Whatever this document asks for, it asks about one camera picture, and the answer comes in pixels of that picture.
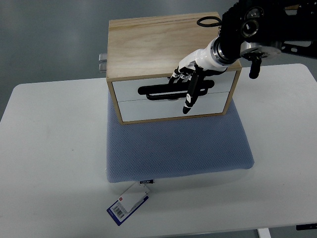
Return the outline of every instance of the white table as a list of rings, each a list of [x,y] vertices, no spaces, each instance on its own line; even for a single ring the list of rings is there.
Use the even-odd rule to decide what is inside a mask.
[[[243,69],[234,101],[250,170],[157,179],[118,227],[132,182],[106,180],[105,79],[22,84],[0,122],[0,237],[136,238],[317,222],[317,83],[301,64]]]

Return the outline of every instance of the metal hinge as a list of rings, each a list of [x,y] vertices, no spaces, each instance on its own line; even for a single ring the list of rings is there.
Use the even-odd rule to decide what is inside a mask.
[[[99,54],[99,73],[107,72],[107,53]]]

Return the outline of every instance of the black cable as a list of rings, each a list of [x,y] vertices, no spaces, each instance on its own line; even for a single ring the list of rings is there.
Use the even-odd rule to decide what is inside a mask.
[[[205,20],[217,20],[218,22],[216,23],[211,23],[211,24],[204,24],[202,23],[202,21]],[[197,21],[197,25],[202,26],[202,27],[215,27],[215,26],[221,26],[221,19],[219,17],[216,16],[204,16],[202,18],[200,18]]]

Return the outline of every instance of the wooden top panel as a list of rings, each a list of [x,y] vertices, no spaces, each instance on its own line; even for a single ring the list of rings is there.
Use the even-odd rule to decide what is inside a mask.
[[[216,12],[112,20],[109,22],[107,81],[168,77],[188,54],[205,48],[218,28],[196,21]],[[236,62],[228,70],[239,70]]]

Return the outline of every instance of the barcode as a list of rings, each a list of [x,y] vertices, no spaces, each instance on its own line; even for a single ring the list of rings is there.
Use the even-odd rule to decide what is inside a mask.
[[[119,218],[122,218],[124,216],[124,213],[120,210],[120,208],[118,206],[116,206],[113,211],[115,212],[115,214],[117,214],[117,216]]]

